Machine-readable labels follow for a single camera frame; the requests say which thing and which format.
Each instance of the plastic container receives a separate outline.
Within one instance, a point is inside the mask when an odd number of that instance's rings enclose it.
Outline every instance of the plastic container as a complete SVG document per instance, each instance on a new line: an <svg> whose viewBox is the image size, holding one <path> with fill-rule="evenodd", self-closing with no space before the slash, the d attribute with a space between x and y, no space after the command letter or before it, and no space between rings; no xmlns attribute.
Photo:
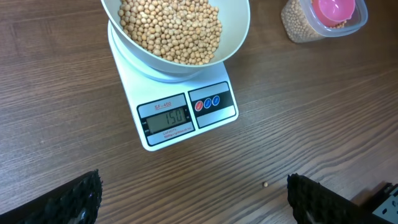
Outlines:
<svg viewBox="0 0 398 224"><path fill-rule="evenodd" d="M209 0L212 6L218 6L220 9L218 19L223 25L220 46L214 53L215 57L211 59L210 63L205 65L183 65L170 62L151 54L136 44L123 32L122 26L120 25L120 16L118 15L121 5L120 0L101 0L101 2L112 26L126 48L150 67L167 73L191 75L204 68L225 61L235 54L242 46L248 35L250 26L249 0L234 0L233 4L225 0Z"/></svg>
<svg viewBox="0 0 398 224"><path fill-rule="evenodd" d="M295 43L349 35L368 21L368 10L364 0L356 0L355 3L354 13L344 28L324 26L316 16L311 0L289 0L282 10L282 22L287 35Z"/></svg>

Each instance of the scale display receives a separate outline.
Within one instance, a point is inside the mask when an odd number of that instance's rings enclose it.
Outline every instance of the scale display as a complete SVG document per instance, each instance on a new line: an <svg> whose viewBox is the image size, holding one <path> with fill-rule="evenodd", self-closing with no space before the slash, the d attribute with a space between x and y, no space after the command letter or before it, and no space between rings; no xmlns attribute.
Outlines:
<svg viewBox="0 0 398 224"><path fill-rule="evenodd" d="M161 113L150 118L147 118L149 131L151 134L157 133L160 130L171 128L178 124L183 124L187 121L183 108L171 110Z"/></svg>

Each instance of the plastic jar of beans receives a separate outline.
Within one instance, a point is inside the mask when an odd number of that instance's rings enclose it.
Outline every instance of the plastic jar of beans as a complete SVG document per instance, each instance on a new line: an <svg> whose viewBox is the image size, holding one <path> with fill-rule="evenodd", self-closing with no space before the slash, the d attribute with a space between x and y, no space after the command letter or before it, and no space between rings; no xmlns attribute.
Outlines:
<svg viewBox="0 0 398 224"><path fill-rule="evenodd" d="M350 20L336 27L326 27L316 17L312 0L288 0L282 10L281 18L290 40L304 43L356 32L368 21L368 10L364 0L356 0L356 8Z"/></svg>

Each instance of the scale buttons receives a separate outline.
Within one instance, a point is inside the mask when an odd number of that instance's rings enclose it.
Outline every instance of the scale buttons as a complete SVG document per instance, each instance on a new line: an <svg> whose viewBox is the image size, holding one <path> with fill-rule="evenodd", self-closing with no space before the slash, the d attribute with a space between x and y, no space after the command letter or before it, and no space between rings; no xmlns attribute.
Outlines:
<svg viewBox="0 0 398 224"><path fill-rule="evenodd" d="M220 97L215 96L213 97L213 106L217 106L220 103Z"/></svg>
<svg viewBox="0 0 398 224"><path fill-rule="evenodd" d="M197 103L195 104L195 110L199 112L201 111L202 108L203 108L203 102L201 100L197 101Z"/></svg>
<svg viewBox="0 0 398 224"><path fill-rule="evenodd" d="M210 98L207 98L207 99L205 100L205 108L208 109L210 106L211 106L211 99L210 99Z"/></svg>

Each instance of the wood grain surface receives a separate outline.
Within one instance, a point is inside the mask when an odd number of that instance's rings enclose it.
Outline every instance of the wood grain surface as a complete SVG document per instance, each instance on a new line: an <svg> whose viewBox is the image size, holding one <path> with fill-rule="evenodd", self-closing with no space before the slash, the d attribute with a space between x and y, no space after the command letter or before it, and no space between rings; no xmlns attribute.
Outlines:
<svg viewBox="0 0 398 224"><path fill-rule="evenodd" d="M294 223L288 174L348 199L398 183L398 1L366 1L357 33L301 45L285 3L252 0L225 62L238 120L147 152L100 1L1 1L0 213L93 169L97 223Z"/></svg>

